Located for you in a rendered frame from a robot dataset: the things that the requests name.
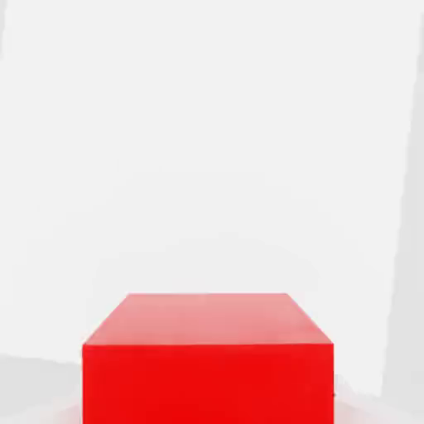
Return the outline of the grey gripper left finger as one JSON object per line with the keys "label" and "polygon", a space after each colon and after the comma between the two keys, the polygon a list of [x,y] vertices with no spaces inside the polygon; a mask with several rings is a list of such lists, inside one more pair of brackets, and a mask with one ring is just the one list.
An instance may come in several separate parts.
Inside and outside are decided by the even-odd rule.
{"label": "grey gripper left finger", "polygon": [[81,424],[81,396],[63,397],[50,405],[49,424]]}

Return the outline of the small red cube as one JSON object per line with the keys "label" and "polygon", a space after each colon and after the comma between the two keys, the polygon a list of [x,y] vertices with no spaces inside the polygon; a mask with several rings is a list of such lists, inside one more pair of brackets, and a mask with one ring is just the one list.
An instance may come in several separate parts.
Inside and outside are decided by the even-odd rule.
{"label": "small red cube", "polygon": [[130,294],[82,347],[82,424],[335,424],[334,346],[281,293]]}

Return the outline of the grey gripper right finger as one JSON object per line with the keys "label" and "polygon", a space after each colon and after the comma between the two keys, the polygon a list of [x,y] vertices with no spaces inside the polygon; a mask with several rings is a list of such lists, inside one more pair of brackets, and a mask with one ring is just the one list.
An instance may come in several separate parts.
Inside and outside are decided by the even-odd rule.
{"label": "grey gripper right finger", "polygon": [[335,375],[335,424],[373,424],[363,397],[339,374]]}

